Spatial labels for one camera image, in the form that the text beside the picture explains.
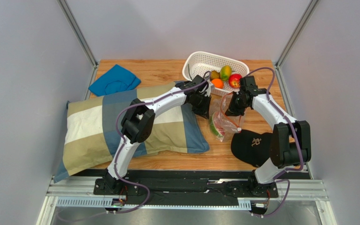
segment gray floor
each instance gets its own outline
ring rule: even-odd
[[[278,202],[270,202],[269,211],[274,210]],[[56,208],[56,213],[64,219],[80,219],[99,212],[102,208],[67,207]],[[68,224],[54,217],[52,225]],[[309,202],[286,202],[276,215],[269,218],[256,218],[247,211],[237,210],[151,210],[140,209],[121,215],[101,215],[89,220],[74,223],[76,225],[320,225],[316,204]]]

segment striped pillow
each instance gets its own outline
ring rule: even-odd
[[[172,82],[70,103],[63,157],[54,181],[112,161],[120,142],[115,129],[119,112],[135,98],[142,101],[151,99],[169,91],[174,85],[175,82]],[[175,107],[155,118],[150,137],[140,144],[134,157],[164,150],[182,153],[209,150],[190,104]]]

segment wooden table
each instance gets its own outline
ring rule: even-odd
[[[270,60],[240,60],[248,65],[250,71],[260,67],[271,67]],[[166,84],[171,81],[184,80],[182,69],[185,60],[101,60],[97,71],[96,79],[106,73],[115,64],[133,72],[141,79],[137,88]],[[267,88],[272,73],[269,70],[261,70],[254,73],[256,84],[260,88]],[[283,98],[277,79],[274,81],[270,92],[274,100],[285,109]],[[220,98],[212,95],[212,100]],[[244,163],[233,156],[230,150],[230,143],[220,142],[210,133],[207,120],[197,116],[198,124],[202,134],[209,143],[210,150],[201,154],[185,154],[172,151],[162,151],[154,156],[133,158],[129,169],[163,169],[163,170],[219,170],[219,171],[244,171],[253,170],[250,164]],[[263,117],[254,110],[248,109],[245,116],[243,129],[257,133],[271,132],[270,126]],[[95,168],[106,168],[110,162],[96,166]]]

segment white wall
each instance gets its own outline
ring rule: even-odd
[[[321,1],[282,72],[338,224],[360,224],[360,1]]]
[[[54,0],[0,0],[0,225],[35,224],[92,68]]]
[[[309,0],[67,0],[100,59],[278,60]]]

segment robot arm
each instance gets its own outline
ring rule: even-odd
[[[260,113],[273,130],[270,143],[270,158],[258,169],[252,177],[255,186],[273,183],[287,168],[300,164],[296,143],[289,142],[293,126],[302,154],[302,161],[308,162],[310,152],[310,126],[306,121],[297,121],[285,112],[266,89],[260,89],[253,76],[240,80],[240,91],[233,92],[227,116],[244,115],[247,107]]]
[[[156,117],[176,106],[190,103],[195,114],[206,119],[209,118],[210,87],[206,83],[194,88],[203,82],[204,78],[196,76],[191,82],[180,82],[167,93],[153,99],[144,102],[139,99],[132,101],[130,105],[139,104],[139,106],[126,111],[121,122],[121,132],[124,138],[120,140],[114,160],[107,168],[108,176],[105,179],[112,189],[115,181],[119,179],[118,176],[126,175],[128,165],[137,147],[150,136]]]

